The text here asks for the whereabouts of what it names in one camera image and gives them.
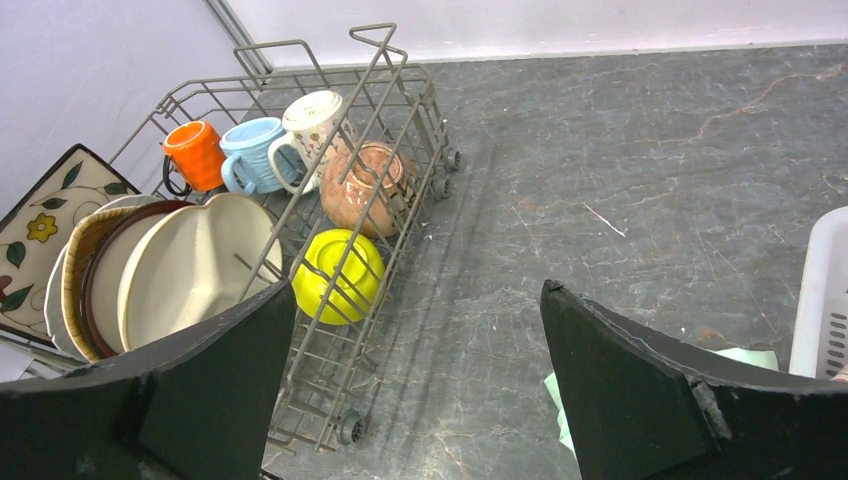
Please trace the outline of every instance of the yellow bowl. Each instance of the yellow bowl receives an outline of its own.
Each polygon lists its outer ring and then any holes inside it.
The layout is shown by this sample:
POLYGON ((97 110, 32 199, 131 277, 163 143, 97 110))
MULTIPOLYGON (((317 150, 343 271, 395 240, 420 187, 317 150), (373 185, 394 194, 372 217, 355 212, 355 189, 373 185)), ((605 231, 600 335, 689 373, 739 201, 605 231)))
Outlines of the yellow bowl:
MULTIPOLYGON (((297 306, 303 310, 303 313, 315 318, 328 287, 327 279, 310 270, 306 263, 309 262, 314 269, 332 278, 352 237, 352 231, 338 228, 321 232, 312 240, 306 250, 303 263, 292 279, 297 306)), ((380 287, 380 280, 383 278, 386 267, 383 265, 383 259, 380 258, 377 247, 364 235, 357 235, 353 249, 341 270, 342 274, 336 281, 336 288, 329 292, 330 298, 318 319, 321 323, 346 325, 348 322, 362 320, 363 314, 357 310, 356 306, 368 313, 368 309, 377 298, 377 289, 380 287), (370 270, 360 257, 365 259, 371 267, 370 270), (343 291, 350 300, 345 298, 339 290, 343 291)))

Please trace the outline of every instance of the white wall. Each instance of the white wall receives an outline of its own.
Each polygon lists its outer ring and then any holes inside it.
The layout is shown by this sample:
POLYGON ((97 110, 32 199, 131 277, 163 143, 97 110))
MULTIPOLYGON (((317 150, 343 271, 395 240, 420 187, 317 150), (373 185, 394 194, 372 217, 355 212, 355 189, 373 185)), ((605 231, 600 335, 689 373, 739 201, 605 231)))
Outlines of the white wall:
MULTIPOLYGON (((414 60, 828 43, 848 38, 848 0, 229 0, 257 42, 303 38, 322 63, 370 58, 355 25, 398 23, 414 60)), ((277 66, 302 56, 269 52, 277 66)))
POLYGON ((240 74, 232 47, 201 0, 0 0, 0 217, 73 144, 108 160, 172 88, 240 74))

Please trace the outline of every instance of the countertop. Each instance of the countertop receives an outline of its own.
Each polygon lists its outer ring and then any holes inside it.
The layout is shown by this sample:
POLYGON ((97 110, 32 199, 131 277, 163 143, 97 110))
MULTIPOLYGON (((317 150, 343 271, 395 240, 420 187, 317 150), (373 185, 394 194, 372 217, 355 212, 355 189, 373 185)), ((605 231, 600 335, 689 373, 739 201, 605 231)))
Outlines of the countertop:
POLYGON ((810 229, 848 205, 846 58, 832 45, 432 65, 464 167, 375 327, 367 435, 336 453, 269 450, 266 466, 287 480, 578 479, 542 385, 547 278, 687 342, 774 349, 785 370, 810 229))

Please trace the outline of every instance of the cup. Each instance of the cup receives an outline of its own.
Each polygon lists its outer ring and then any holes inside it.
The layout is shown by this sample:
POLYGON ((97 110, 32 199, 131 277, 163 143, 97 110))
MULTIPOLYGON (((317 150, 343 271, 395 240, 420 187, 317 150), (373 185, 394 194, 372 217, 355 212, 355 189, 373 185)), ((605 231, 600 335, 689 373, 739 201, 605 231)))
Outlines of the cup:
POLYGON ((268 148, 284 134, 282 121, 274 117, 247 121, 224 134, 221 149, 227 159, 221 166, 221 175, 231 192, 250 195, 281 188, 294 191, 296 187, 291 185, 301 177, 297 152, 291 147, 287 151, 268 148))
MULTIPOLYGON (((219 140, 218 132, 209 122, 197 120, 169 133, 162 148, 191 188, 208 192, 224 183, 221 178, 224 153, 218 146, 219 140)), ((166 169, 163 175, 166 185, 170 185, 168 173, 166 169)))
MULTIPOLYGON (((303 159, 307 168, 318 164, 315 174, 304 187, 304 193, 316 189, 321 184, 321 176, 327 168, 328 157, 350 155, 345 136, 351 145, 359 141, 353 123, 342 116, 343 103, 342 96, 330 90, 312 92, 300 97, 283 113, 282 124, 287 133, 274 140, 268 147, 268 154, 271 155, 280 148, 293 146, 300 153, 300 158, 303 159), (339 132, 330 141, 325 154, 318 158, 321 146, 339 123, 341 123, 339 132)), ((275 169, 274 173, 287 190, 290 192, 296 190, 291 184, 287 184, 283 175, 285 172, 278 172, 275 169)))
POLYGON ((360 233, 368 238, 391 237, 409 217, 415 202, 415 183, 418 176, 415 164, 391 145, 380 142, 365 142, 359 150, 359 161, 355 162, 339 184, 350 155, 337 156, 327 163, 321 181, 321 207, 327 218, 339 228, 353 230, 359 219, 368 217, 360 233), (389 164, 382 185, 374 176, 383 173, 389 164), (371 205, 366 205, 375 189, 380 189, 371 205))
POLYGON ((831 378, 834 382, 848 383, 848 366, 842 368, 835 377, 831 378))

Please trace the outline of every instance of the white plastic basket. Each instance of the white plastic basket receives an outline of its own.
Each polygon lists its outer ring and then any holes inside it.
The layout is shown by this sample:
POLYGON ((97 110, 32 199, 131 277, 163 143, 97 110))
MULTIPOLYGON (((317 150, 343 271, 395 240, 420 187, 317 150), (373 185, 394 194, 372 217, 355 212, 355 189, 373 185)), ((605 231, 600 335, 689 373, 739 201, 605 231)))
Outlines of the white plastic basket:
POLYGON ((789 373, 829 380, 848 364, 848 207, 810 232, 789 373))

